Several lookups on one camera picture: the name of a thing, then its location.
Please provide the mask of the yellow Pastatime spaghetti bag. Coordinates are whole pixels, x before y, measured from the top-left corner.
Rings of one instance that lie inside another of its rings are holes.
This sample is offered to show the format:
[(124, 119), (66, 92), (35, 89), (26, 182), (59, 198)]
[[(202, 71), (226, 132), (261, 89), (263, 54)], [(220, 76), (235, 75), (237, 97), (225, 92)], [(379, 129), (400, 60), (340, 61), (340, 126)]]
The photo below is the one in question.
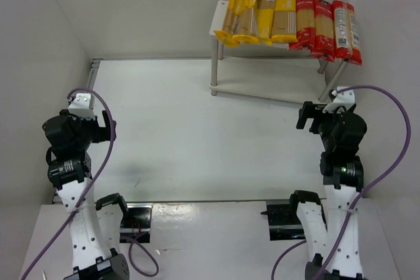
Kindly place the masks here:
[(241, 0), (238, 25), (233, 38), (239, 44), (258, 44), (257, 0)]

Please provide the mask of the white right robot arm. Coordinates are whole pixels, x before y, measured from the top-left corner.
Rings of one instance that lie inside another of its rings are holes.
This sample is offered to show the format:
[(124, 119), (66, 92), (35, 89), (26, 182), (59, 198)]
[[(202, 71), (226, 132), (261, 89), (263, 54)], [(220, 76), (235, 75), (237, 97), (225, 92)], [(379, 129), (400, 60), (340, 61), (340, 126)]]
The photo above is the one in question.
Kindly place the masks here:
[(309, 261), (305, 279), (363, 279), (360, 262), (358, 211), (351, 207), (364, 187), (364, 168), (357, 153), (366, 122), (354, 106), (304, 102), (297, 129), (312, 120), (309, 131), (320, 136), (324, 151), (320, 159), (326, 201), (317, 193), (297, 190), (290, 205), (302, 224)]

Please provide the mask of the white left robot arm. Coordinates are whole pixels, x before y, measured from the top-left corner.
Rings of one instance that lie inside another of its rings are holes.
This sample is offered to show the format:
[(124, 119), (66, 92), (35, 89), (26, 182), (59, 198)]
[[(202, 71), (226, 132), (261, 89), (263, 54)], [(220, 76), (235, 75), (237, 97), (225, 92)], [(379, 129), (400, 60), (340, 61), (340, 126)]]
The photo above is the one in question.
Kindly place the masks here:
[(82, 117), (61, 110), (43, 124), (50, 143), (47, 151), (48, 179), (69, 214), (72, 240), (72, 274), (68, 279), (128, 279), (126, 258), (119, 249), (119, 225), (127, 205), (119, 193), (98, 201), (93, 194), (92, 143), (112, 142), (115, 130), (108, 114), (105, 125), (88, 110)]

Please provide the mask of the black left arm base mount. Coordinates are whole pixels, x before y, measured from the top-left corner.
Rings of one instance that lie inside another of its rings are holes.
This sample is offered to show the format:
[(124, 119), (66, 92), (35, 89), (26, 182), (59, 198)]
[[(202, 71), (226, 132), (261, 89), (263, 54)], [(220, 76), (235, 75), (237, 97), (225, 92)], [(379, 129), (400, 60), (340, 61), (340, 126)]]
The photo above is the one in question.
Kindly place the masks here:
[(126, 237), (137, 239), (142, 244), (150, 242), (152, 209), (153, 206), (150, 203), (128, 204), (128, 212), (120, 224), (120, 243), (128, 243)]

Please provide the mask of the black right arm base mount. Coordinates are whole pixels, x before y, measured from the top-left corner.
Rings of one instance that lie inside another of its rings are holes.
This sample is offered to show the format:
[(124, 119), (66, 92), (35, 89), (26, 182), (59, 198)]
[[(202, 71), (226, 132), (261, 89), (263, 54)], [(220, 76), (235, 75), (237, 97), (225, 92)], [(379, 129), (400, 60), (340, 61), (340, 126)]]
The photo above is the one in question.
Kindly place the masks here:
[(271, 241), (305, 239), (301, 222), (292, 212), (288, 201), (266, 202), (266, 210), (262, 211), (261, 215), (266, 216), (268, 220)]

